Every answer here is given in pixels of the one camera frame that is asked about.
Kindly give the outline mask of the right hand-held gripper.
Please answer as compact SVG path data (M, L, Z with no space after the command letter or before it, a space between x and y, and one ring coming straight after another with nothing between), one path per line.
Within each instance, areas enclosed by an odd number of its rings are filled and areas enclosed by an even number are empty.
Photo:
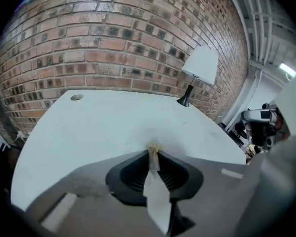
M277 107L245 110L241 113L248 141L265 151L271 148L286 135L286 122Z

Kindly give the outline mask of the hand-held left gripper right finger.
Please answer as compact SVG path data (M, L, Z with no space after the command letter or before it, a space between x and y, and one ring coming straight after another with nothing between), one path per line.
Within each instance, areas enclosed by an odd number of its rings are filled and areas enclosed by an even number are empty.
M245 165L216 162L185 155L158 154L159 175L170 191L169 237L214 237L222 229L232 193L238 188Z

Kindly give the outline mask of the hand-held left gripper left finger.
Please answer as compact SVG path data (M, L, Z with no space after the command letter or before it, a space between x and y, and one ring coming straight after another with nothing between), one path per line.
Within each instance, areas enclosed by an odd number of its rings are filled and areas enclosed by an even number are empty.
M124 205L105 183L135 153L74 169L42 192L26 213L58 237L163 237L145 207Z

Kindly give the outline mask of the small white cloth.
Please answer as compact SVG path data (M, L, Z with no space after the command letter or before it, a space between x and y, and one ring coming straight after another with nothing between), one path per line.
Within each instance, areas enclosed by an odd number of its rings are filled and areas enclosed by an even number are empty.
M144 182L143 195L149 216L166 235L170 226L171 203L170 192L161 179L158 153L161 146L156 143L148 145L148 173Z

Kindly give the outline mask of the white rectangular table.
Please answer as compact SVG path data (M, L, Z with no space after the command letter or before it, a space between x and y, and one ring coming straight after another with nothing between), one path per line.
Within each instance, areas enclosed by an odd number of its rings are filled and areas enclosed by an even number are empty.
M81 100L70 97L82 94ZM210 118L170 96L70 90L41 117L18 158L11 202L22 210L74 169L145 150L244 165L243 151Z

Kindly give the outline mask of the fluorescent ceiling light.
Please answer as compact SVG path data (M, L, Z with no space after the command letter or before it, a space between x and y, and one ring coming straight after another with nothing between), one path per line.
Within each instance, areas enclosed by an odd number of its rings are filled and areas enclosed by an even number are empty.
M293 70L291 67L289 67L288 65L286 65L285 63L281 63L279 68L281 70L283 70L287 75L289 75L290 77L294 78L296 76L296 71Z

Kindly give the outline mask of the white shade table lamp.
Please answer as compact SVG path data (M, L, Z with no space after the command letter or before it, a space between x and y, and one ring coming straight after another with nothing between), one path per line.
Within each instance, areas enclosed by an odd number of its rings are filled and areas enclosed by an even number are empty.
M200 79L208 85L213 85L217 67L218 55L210 48L198 46L181 68L185 74L192 76L193 79L184 95L177 102L184 107L189 107L189 98L194 88L194 82Z

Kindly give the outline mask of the white ceiling pipes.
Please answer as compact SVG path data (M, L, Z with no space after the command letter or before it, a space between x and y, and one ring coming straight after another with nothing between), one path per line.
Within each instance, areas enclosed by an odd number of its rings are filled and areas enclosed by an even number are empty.
M296 70L296 24L276 0L248 0L245 20L252 60Z

